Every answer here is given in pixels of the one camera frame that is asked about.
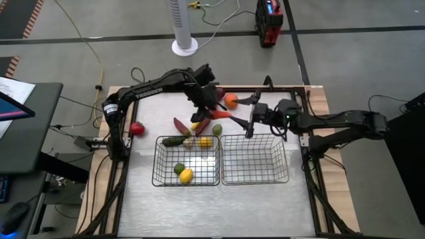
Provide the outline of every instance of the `metal wire basket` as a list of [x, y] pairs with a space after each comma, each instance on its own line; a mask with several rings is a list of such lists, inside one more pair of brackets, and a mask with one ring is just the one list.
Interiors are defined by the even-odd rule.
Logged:
[[[166, 147], [163, 139], [157, 138], [155, 158], [153, 160], [153, 186], [215, 186], [220, 183], [220, 140], [216, 136], [202, 136], [212, 141], [210, 147], [200, 147], [200, 137], [190, 136], [193, 140], [190, 148], [185, 145]], [[181, 183], [179, 176], [174, 173], [174, 166], [184, 164], [186, 169], [193, 170], [190, 183]]]
[[221, 175], [224, 185], [287, 183], [290, 179], [281, 137], [258, 134], [225, 135], [222, 145]]

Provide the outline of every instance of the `computer monitor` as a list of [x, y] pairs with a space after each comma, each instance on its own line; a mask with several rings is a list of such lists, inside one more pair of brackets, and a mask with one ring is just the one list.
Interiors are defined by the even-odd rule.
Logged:
[[35, 112], [0, 92], [0, 121], [34, 117]]

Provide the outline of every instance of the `tower fan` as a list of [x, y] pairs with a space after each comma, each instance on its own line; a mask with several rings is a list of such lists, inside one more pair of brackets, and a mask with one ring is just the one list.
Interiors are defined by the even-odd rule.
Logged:
[[198, 42], [191, 38], [186, 0], [168, 0], [175, 40], [171, 45], [178, 56], [190, 56], [198, 49]]

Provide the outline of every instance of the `concrete floor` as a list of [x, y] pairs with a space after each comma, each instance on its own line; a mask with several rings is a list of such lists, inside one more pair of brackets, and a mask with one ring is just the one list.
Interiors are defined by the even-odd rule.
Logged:
[[[172, 34], [166, 0], [59, 0], [84, 37]], [[241, 8], [254, 11], [256, 0], [243, 0]], [[415, 0], [292, 0], [297, 29], [391, 27], [423, 25], [425, 2]], [[236, 8], [227, 0], [207, 9], [207, 19], [219, 22]], [[202, 13], [190, 10], [194, 33], [211, 32], [201, 22]], [[222, 26], [222, 31], [250, 31], [254, 18], [243, 14]], [[53, 0], [46, 0], [30, 39], [76, 38], [78, 35]], [[309, 79], [324, 85], [330, 110], [367, 109], [373, 94], [411, 99], [425, 89], [425, 31], [299, 35]], [[196, 68], [210, 63], [221, 84], [261, 84], [269, 74], [275, 84], [303, 84], [289, 35], [282, 35], [272, 49], [262, 49], [257, 37], [218, 37], [190, 58], [171, 52], [172, 40], [134, 40], [92, 43], [105, 68], [104, 87], [135, 82], [130, 70], [138, 66], [147, 79], [166, 70]], [[100, 70], [84, 43], [2, 45], [0, 56], [20, 56], [15, 78], [25, 82], [62, 82], [62, 95], [92, 104]], [[376, 98], [373, 110], [393, 118], [399, 102]], [[60, 100], [53, 123], [81, 123], [90, 110]], [[68, 129], [77, 135], [97, 135], [91, 123]], [[48, 134], [45, 151], [72, 153], [82, 150], [73, 140]], [[342, 150], [353, 203], [361, 231], [370, 236], [424, 238], [400, 176], [383, 141], [356, 141]], [[78, 208], [69, 214], [78, 214]], [[55, 211], [43, 224], [58, 226], [55, 236], [69, 236], [75, 223]], [[51, 238], [41, 234], [37, 238]]]

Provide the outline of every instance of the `green lime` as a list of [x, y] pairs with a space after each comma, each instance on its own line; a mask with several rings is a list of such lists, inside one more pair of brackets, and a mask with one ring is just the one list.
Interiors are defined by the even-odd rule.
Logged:
[[222, 130], [223, 130], [223, 127], [221, 126], [221, 124], [217, 124], [217, 125], [214, 125], [214, 127], [212, 128], [212, 133], [215, 136], [218, 136], [221, 134]]
[[174, 173], [177, 175], [180, 175], [183, 170], [185, 170], [185, 166], [182, 163], [178, 163], [174, 166]]

